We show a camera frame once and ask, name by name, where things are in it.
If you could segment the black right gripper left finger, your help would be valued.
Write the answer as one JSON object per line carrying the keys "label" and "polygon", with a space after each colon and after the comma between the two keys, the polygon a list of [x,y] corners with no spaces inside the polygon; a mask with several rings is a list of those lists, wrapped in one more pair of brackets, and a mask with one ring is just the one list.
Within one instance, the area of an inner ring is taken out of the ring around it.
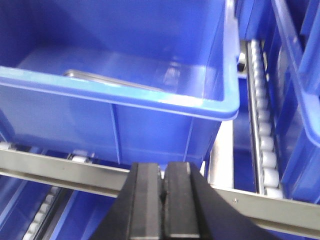
{"label": "black right gripper left finger", "polygon": [[156,163],[135,163],[94,240],[160,240],[162,179]]}

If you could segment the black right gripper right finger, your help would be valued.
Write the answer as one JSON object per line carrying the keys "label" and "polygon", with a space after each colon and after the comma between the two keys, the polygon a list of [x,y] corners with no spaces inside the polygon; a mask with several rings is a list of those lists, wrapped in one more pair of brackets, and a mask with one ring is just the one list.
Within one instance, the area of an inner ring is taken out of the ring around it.
{"label": "black right gripper right finger", "polygon": [[170,162],[164,177],[166,240],[271,240],[273,235],[227,203],[188,162]]}

